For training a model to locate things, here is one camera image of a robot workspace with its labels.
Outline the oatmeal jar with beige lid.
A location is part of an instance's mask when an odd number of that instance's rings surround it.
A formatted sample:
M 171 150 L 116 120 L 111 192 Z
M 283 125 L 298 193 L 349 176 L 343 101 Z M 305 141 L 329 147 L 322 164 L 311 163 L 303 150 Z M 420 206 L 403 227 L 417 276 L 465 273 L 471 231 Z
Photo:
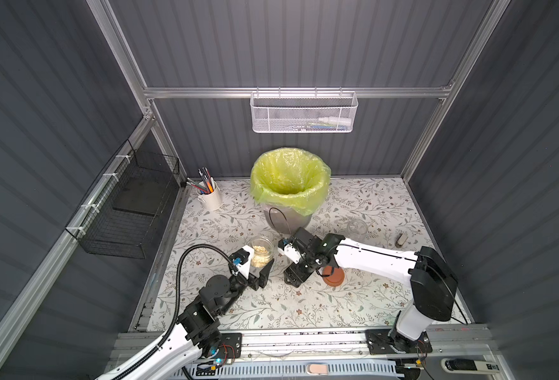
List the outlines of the oatmeal jar with beige lid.
M 254 249 L 252 256 L 252 266 L 263 268 L 274 259 L 274 246 L 271 240 L 263 235 L 254 237 L 250 246 Z

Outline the oatmeal jar with terracotta lid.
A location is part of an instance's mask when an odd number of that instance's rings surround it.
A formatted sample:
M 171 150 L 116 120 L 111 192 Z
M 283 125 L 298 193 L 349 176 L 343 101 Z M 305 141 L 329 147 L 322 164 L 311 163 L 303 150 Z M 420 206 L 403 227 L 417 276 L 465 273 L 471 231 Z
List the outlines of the oatmeal jar with terracotta lid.
M 345 236 L 353 240 L 363 239 L 368 234 L 368 225 L 359 218 L 350 219 L 345 228 Z

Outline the grey bin with green bag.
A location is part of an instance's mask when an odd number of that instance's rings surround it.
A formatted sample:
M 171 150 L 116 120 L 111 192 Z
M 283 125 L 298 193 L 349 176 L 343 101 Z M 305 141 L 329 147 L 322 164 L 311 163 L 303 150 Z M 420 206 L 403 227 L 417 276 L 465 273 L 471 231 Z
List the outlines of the grey bin with green bag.
M 271 229 L 293 234 L 307 227 L 328 196 L 332 171 L 319 156 L 282 147 L 260 155 L 250 174 L 250 195 Z

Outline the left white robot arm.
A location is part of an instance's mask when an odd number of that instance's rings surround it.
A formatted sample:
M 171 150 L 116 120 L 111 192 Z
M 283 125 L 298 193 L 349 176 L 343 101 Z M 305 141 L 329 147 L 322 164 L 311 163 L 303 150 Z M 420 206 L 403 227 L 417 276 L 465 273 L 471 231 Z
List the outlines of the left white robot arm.
M 260 275 L 215 275 L 199 295 L 173 318 L 170 328 L 100 379 L 167 379 L 174 372 L 202 357 L 215 357 L 222 343 L 219 317 L 224 315 L 245 289 L 264 288 L 274 264 L 270 260 Z

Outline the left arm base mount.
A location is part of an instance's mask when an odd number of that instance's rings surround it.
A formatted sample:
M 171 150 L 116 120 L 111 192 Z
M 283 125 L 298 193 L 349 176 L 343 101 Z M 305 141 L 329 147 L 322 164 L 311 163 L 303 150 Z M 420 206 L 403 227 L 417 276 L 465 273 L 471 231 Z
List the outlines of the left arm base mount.
M 238 359 L 241 357 L 243 335 L 235 332 L 221 332 L 218 339 L 203 350 L 203 359 Z

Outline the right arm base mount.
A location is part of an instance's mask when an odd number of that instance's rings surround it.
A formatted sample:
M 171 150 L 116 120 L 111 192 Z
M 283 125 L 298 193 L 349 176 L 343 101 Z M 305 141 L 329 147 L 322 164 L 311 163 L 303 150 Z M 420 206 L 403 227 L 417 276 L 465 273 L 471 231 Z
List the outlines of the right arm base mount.
M 364 333 L 366 345 L 372 355 L 429 354 L 433 351 L 425 331 L 417 340 L 409 340 L 393 329 L 367 329 Z

